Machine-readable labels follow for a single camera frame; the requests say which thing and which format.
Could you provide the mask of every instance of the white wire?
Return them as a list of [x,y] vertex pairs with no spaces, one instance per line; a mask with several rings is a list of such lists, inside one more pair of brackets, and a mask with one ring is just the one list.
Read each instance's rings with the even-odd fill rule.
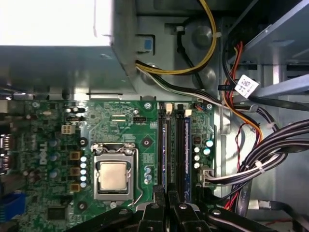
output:
[[[274,155],[267,162],[263,163],[261,167],[263,168],[263,167],[269,165],[269,163],[271,163],[273,160],[277,159],[278,156],[279,155]],[[221,177],[213,177],[210,174],[205,173],[205,178],[207,180],[209,180],[209,181],[222,181],[222,180],[226,181],[226,180],[228,180],[230,178],[239,177],[239,176],[246,175],[246,174],[249,174],[251,172],[256,172],[256,171],[259,172],[259,168],[258,167],[249,169],[249,170],[241,172],[241,173],[235,173],[235,174],[232,174],[232,175],[226,175],[226,176],[221,176]]]
[[222,107],[224,109],[228,109],[230,110],[230,108],[228,108],[227,106],[221,104],[221,103],[218,103],[218,102],[215,102],[203,95],[199,95],[199,94],[196,94],[196,93],[189,93],[189,92],[182,92],[182,91],[178,91],[178,90],[174,90],[174,89],[171,89],[171,88],[168,88],[166,86],[164,86],[163,84],[161,84],[159,81],[157,81],[152,75],[150,75],[148,72],[140,69],[139,67],[136,67],[141,73],[145,74],[146,76],[148,76],[149,78],[151,78],[158,86],[160,86],[161,88],[163,88],[164,90],[168,91],[168,92],[172,92],[172,93],[177,93],[177,94],[180,94],[180,95],[187,95],[187,96],[193,96],[193,97],[196,97],[196,98],[201,98],[209,103],[212,103],[214,105],[217,105],[219,107]]
[[[285,157],[284,157],[284,156],[280,156],[276,162],[274,162],[273,164],[271,164],[271,165],[265,167],[263,170],[264,170],[264,171],[268,171],[268,170],[270,170],[270,169],[273,169],[273,168],[276,167],[283,159],[285,159]],[[257,177],[257,176],[259,176],[260,174],[262,174],[262,172],[256,171],[254,174],[252,174],[252,175],[250,175],[250,176],[246,176],[246,177],[244,177],[243,179],[240,179],[240,180],[237,180],[237,181],[233,181],[233,182],[229,182],[228,184],[216,184],[216,185],[222,186],[222,187],[223,187],[223,186],[229,186],[229,185],[238,185],[238,184],[247,182],[247,181],[249,181],[249,180],[251,180],[251,179]]]

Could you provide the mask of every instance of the yellow wire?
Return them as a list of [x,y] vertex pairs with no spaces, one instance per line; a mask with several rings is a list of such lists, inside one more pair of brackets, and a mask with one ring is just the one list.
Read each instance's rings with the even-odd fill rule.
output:
[[205,12],[206,12],[206,14],[209,18],[209,21],[211,23],[211,30],[212,30],[212,34],[213,34],[211,47],[210,47],[209,51],[207,52],[206,56],[202,59],[202,61],[192,68],[183,69],[183,70],[158,70],[158,69],[146,67],[146,66],[143,66],[143,65],[137,64],[137,63],[136,63],[136,66],[138,66],[139,68],[141,68],[144,71],[149,72],[149,73],[177,75],[177,74],[184,74],[186,72],[194,71],[194,70],[202,67],[208,60],[210,60],[210,58],[212,57],[213,52],[216,48],[216,44],[217,44],[217,37],[216,37],[217,28],[216,28],[216,24],[215,24],[214,18],[212,16],[211,10],[208,7],[205,0],[199,0],[199,2],[203,6],[203,8],[204,8],[204,10],[205,10]]
[[[237,55],[238,55],[238,50],[237,50],[235,47],[234,47],[234,50],[235,50],[235,52],[236,52],[236,57],[237,57]],[[237,111],[235,111],[233,108],[231,108],[231,107],[229,106],[229,104],[227,104],[227,99],[226,99],[225,93],[223,93],[222,96],[223,96],[223,99],[224,99],[224,102],[225,102],[226,106],[227,106],[234,114],[236,114],[238,117],[240,117],[242,120],[244,120],[246,123],[248,123],[249,125],[251,125],[252,127],[254,127],[254,128],[256,129],[256,131],[257,131],[257,132],[259,133],[259,135],[260,135],[260,137],[259,137],[259,143],[260,143],[260,142],[263,140],[263,133],[262,133],[261,129],[260,129],[258,126],[256,126],[254,123],[252,123],[251,121],[249,121],[248,119],[246,119],[244,116],[240,115],[240,114],[239,114]]]

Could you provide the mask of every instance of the white label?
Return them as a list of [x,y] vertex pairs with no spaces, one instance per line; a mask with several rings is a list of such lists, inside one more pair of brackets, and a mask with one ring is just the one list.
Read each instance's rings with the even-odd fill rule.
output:
[[237,85],[235,86],[235,90],[241,96],[248,98],[258,86],[259,83],[255,82],[246,75],[242,75]]
[[47,142],[40,144],[40,165],[47,164]]

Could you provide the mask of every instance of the motherboard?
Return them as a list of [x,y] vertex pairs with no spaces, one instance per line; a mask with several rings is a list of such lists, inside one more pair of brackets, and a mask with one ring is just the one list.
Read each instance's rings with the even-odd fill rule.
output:
[[176,183],[183,202],[212,188],[214,110],[200,102],[25,101],[1,136],[0,222],[62,232]]

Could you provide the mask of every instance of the cpu socket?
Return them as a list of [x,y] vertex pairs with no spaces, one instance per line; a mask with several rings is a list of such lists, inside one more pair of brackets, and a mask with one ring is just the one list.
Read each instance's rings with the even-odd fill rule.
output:
[[94,199],[123,202],[134,199],[134,144],[94,143]]

